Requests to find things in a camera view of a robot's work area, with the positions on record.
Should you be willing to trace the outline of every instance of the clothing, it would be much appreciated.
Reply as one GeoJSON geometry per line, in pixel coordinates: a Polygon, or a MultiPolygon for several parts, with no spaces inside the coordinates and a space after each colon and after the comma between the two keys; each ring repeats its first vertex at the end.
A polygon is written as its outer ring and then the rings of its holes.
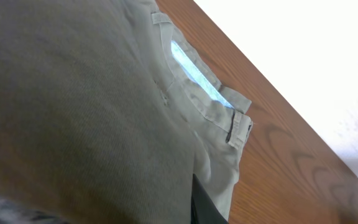
{"type": "Polygon", "coordinates": [[[73,223],[189,223],[194,173],[227,219],[249,104],[153,0],[0,0],[3,197],[73,223]]]}

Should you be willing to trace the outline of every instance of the gray pants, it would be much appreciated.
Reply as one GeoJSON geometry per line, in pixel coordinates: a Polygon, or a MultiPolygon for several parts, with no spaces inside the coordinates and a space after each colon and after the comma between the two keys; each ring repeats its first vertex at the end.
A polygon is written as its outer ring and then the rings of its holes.
{"type": "Polygon", "coordinates": [[[74,223],[227,218],[252,122],[154,1],[0,1],[0,195],[74,223]],[[234,106],[167,51],[174,39],[234,106]]]}

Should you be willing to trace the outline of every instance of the light blue lining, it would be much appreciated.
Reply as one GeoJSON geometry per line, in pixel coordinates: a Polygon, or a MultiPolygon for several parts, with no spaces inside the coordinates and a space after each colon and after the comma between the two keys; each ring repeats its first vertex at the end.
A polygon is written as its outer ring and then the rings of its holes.
{"type": "Polygon", "coordinates": [[[194,65],[190,58],[187,57],[186,53],[184,53],[178,43],[174,40],[171,41],[171,51],[173,58],[180,64],[191,81],[199,84],[212,100],[221,102],[222,105],[227,108],[233,108],[233,106],[205,78],[201,71],[194,65]]]}

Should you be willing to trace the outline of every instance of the wooden floor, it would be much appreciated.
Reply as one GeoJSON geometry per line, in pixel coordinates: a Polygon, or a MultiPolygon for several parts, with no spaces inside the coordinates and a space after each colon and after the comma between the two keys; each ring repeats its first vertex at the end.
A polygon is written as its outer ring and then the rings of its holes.
{"type": "Polygon", "coordinates": [[[218,78],[253,102],[229,223],[358,223],[349,168],[192,0],[157,3],[218,78]]]}

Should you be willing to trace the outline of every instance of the gray and black fabric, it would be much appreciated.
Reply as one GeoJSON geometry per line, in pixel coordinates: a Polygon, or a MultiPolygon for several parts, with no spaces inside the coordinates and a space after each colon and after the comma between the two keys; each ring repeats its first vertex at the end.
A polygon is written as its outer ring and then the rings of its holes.
{"type": "Polygon", "coordinates": [[[252,121],[153,0],[0,0],[0,196],[72,223],[228,218],[252,121]],[[231,107],[174,58],[174,41],[231,107]]]}

